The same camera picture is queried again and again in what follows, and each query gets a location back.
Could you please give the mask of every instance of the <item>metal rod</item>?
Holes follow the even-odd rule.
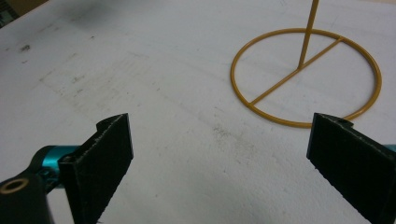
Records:
[[[306,30],[305,30],[303,49],[301,50],[300,61],[298,63],[297,68],[301,68],[304,64],[306,50],[308,49],[308,44],[309,44],[309,37],[311,36],[312,27],[314,26],[315,15],[317,14],[318,4],[319,4],[319,0],[312,1],[311,12],[309,13],[308,24],[306,25]]]
[[[326,49],[323,49],[321,52],[319,52],[317,55],[315,55],[314,57],[312,57],[310,60],[308,60],[308,62],[303,63],[302,66],[300,68],[297,68],[296,70],[294,70],[293,72],[291,72],[288,76],[284,77],[282,80],[280,80],[279,82],[277,82],[273,87],[271,87],[270,89],[268,89],[265,93],[261,94],[259,97],[257,97],[254,101],[250,102],[251,105],[255,105],[257,104],[260,100],[262,100],[265,96],[269,95],[271,92],[273,92],[274,90],[276,90],[277,88],[279,88],[281,85],[283,85],[285,82],[287,82],[289,79],[291,79],[292,77],[294,77],[295,75],[297,75],[299,72],[301,72],[303,69],[305,69],[309,64],[311,64],[312,62],[314,62],[316,59],[318,59],[320,56],[322,56],[323,54],[325,54],[327,51],[329,51],[330,49],[334,48],[338,43],[340,43],[341,41],[343,41],[344,38],[343,37],[339,37],[338,39],[336,39],[334,42],[332,42]]]

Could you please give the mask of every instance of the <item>teal metal part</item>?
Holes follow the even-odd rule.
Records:
[[[396,145],[384,145],[384,147],[387,147],[389,150],[396,152]]]
[[[46,158],[43,160],[42,167],[50,168],[52,171],[59,176],[58,160],[72,152],[74,152],[79,146],[56,146],[49,150]]]

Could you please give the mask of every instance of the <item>gold wire ring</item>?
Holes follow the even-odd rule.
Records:
[[[262,116],[265,119],[269,119],[269,120],[271,120],[273,122],[276,122],[276,123],[279,123],[279,124],[288,125],[288,126],[297,127],[297,128],[310,128],[312,126],[312,123],[292,121],[292,120],[287,120],[287,119],[280,119],[280,118],[277,118],[277,117],[275,117],[273,115],[270,115],[270,114],[267,114],[267,113],[261,111],[259,108],[257,108],[255,106],[255,104],[253,104],[251,102],[248,102],[245,99],[245,97],[242,95],[242,93],[238,90],[238,87],[236,85],[236,82],[235,82],[235,67],[236,67],[236,64],[239,61],[239,58],[242,56],[242,54],[248,48],[250,48],[254,44],[260,42],[261,40],[263,40],[265,38],[268,38],[268,37],[271,37],[271,36],[274,36],[274,35],[305,33],[305,31],[306,31],[305,28],[289,28],[289,29],[277,30],[277,31],[270,32],[268,34],[260,35],[260,36],[258,36],[256,38],[250,40],[244,47],[242,47],[238,51],[238,53],[233,58],[233,64],[231,66],[231,82],[233,84],[233,90],[235,91],[235,93],[236,93],[237,97],[239,98],[239,100],[241,100],[242,103],[247,108],[249,108],[250,110],[252,110],[253,112],[255,112],[256,114]],[[367,101],[367,103],[364,106],[362,106],[361,108],[359,108],[357,111],[353,112],[352,114],[349,114],[349,115],[345,116],[344,119],[351,120],[351,119],[354,119],[354,118],[360,116],[361,114],[363,114],[365,111],[367,111],[374,104],[376,98],[378,97],[378,95],[379,95],[379,93],[381,91],[381,85],[382,85],[381,71],[379,70],[379,67],[376,64],[374,58],[364,48],[362,48],[360,45],[358,45],[357,43],[353,42],[352,40],[350,40],[348,38],[345,38],[345,37],[343,37],[341,35],[334,34],[334,33],[327,32],[327,31],[323,31],[323,30],[317,30],[317,29],[313,29],[312,30],[312,34],[325,35],[327,37],[335,39],[336,41],[334,42],[335,44],[333,46],[335,46],[339,42],[344,42],[345,44],[349,45],[354,50],[356,50],[358,53],[360,53],[366,59],[367,63],[370,64],[370,66],[372,67],[372,70],[373,70],[373,73],[374,73],[374,76],[375,76],[375,87],[373,89],[373,93],[372,93],[370,99]],[[317,56],[312,58],[310,61],[305,63],[306,66],[311,64],[315,59],[320,57],[322,54],[320,54],[320,55],[318,54]]]

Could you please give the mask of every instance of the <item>ridged rubber pad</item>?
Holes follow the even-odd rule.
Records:
[[[127,114],[104,119],[96,128],[58,162],[76,224],[97,223],[134,157]]]
[[[352,125],[315,114],[306,157],[362,216],[373,224],[393,224],[396,153]]]

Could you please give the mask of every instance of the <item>white table surface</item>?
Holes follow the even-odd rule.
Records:
[[[0,179],[46,145],[82,144],[129,113],[134,160],[103,223],[369,223],[305,157],[310,131],[262,119],[236,98],[233,56],[250,39],[305,27],[310,1],[50,0],[0,30]],[[355,128],[396,140],[395,1],[329,0],[315,28],[366,48],[383,76]],[[270,38],[236,69],[253,99],[295,68],[302,35]],[[307,58],[326,47],[313,36]],[[29,45],[29,50],[21,50]],[[367,63],[337,46],[259,106],[282,118],[344,116],[373,88]],[[64,190],[56,223],[73,223]]]

